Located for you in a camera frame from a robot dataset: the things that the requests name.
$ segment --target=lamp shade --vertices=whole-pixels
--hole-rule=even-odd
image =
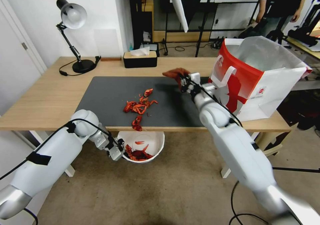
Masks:
[[[87,20],[86,10],[75,3],[68,3],[66,0],[57,0],[57,6],[61,10],[63,24],[70,29],[81,28]]]

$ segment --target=lamp base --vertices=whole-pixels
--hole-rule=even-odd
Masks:
[[[91,60],[82,60],[72,65],[72,69],[76,73],[86,73],[93,70],[96,66]]]

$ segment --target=red and white bag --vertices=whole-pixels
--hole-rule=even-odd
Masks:
[[[209,79],[214,95],[240,121],[269,118],[312,69],[283,46],[260,37],[225,39]]]

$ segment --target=white bowl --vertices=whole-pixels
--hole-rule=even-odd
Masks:
[[[130,158],[123,155],[126,160],[134,163],[147,163],[155,159],[160,154],[164,147],[164,132],[119,132],[118,138],[124,140],[125,145],[129,145],[134,150],[143,150],[148,144],[149,146],[145,150],[146,153],[153,155],[144,161],[133,161]],[[144,141],[144,144],[136,144],[137,141]]]

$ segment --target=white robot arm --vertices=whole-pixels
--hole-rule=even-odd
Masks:
[[[105,133],[78,119],[85,119]],[[45,146],[42,144],[40,149],[35,149],[33,157],[17,169],[11,183],[0,191],[1,219],[16,215],[37,193],[53,185],[78,156],[87,139],[93,141],[98,149],[105,150],[113,160],[122,157],[125,151],[123,140],[113,139],[93,112],[79,110],[71,121],[73,123],[69,123],[69,127],[64,126],[49,137],[44,142]],[[40,162],[39,156],[49,159],[46,165]]]
[[[211,97],[213,84],[200,85],[200,74],[190,74],[181,84],[199,110],[201,123],[211,133],[214,144],[239,182],[249,188],[277,218],[272,224],[320,224],[320,215],[306,202],[278,187],[272,166],[249,134],[238,126],[230,113]]]

